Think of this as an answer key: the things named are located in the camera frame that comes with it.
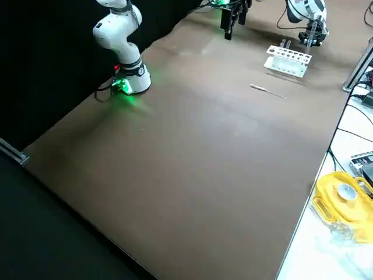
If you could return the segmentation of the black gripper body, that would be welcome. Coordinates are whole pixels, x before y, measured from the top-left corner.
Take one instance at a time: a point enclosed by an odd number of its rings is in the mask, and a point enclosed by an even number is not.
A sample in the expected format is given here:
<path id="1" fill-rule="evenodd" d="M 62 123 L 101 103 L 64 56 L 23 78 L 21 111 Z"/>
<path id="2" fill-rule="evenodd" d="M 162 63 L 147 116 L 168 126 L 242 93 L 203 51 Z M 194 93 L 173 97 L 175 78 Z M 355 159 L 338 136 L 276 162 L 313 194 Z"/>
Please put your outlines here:
<path id="1" fill-rule="evenodd" d="M 236 0 L 232 1 L 233 11 L 247 11 L 252 6 L 252 0 Z"/>
<path id="2" fill-rule="evenodd" d="M 314 32 L 315 34 L 327 34 L 325 18 L 319 16 L 316 19 L 310 19 L 307 23 L 306 32 Z"/>

